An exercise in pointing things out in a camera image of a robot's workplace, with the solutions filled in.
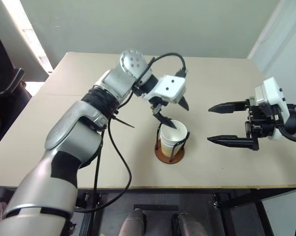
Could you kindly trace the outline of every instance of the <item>beige tabletop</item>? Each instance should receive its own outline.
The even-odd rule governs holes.
[[[18,186],[38,163],[47,133],[62,114],[88,91],[102,74],[116,66],[118,55],[67,53],[39,93],[34,96],[0,142],[0,186]],[[186,153],[174,165],[154,155],[159,122],[150,104],[135,97],[120,110],[118,118],[135,129],[112,122],[114,140],[133,174],[132,188],[252,188],[296,186],[296,143],[260,139],[260,150],[229,148],[207,141],[207,137],[234,134],[245,137],[247,112],[215,114],[211,106],[241,101],[254,95],[263,80],[247,59],[186,58],[186,99],[190,111],[170,104],[162,113],[182,121],[190,131]],[[180,62],[166,58],[153,65],[153,74],[173,75]],[[78,186],[92,188],[95,161],[78,172]],[[99,188],[121,188],[128,174],[104,138]]]

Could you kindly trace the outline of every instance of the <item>black chair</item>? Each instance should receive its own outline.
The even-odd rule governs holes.
[[[14,68],[0,40],[0,141],[31,99],[21,79],[24,70]]]

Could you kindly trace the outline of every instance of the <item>white wall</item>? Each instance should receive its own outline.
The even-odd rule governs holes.
[[[296,104],[296,0],[286,1],[269,35],[252,59],[267,78],[276,78],[287,102]],[[265,200],[263,204],[274,235],[293,236],[296,229],[296,192]]]
[[[15,26],[0,0],[0,39],[13,65],[25,70],[24,81],[45,81],[48,74]]]
[[[247,57],[278,0],[21,0],[52,64],[68,51]]]

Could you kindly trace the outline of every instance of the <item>paper cup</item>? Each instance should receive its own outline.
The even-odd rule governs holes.
[[[168,127],[166,125],[161,125],[160,128],[160,140],[161,140],[161,150],[165,156],[170,157],[174,145],[183,140],[187,135],[187,128],[183,123],[178,120],[172,120],[176,129]],[[173,155],[175,155],[183,144],[180,144],[175,147]]]

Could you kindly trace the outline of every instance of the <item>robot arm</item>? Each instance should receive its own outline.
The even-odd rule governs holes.
[[[179,103],[185,79],[164,76],[158,80],[143,55],[136,50],[121,54],[120,63],[107,71],[56,123],[45,141],[39,164],[24,178],[12,197],[0,236],[59,236],[65,234],[77,197],[77,171],[90,164],[102,147],[103,131],[130,92],[152,104],[153,115],[175,127],[160,114],[161,106]]]
[[[248,109],[245,123],[246,138],[236,135],[219,135],[208,140],[227,147],[259,150],[258,138],[278,140],[281,136],[296,142],[296,105],[287,104],[283,90],[275,79],[269,78],[255,88],[255,96],[241,102],[215,105],[209,112],[233,113]]]

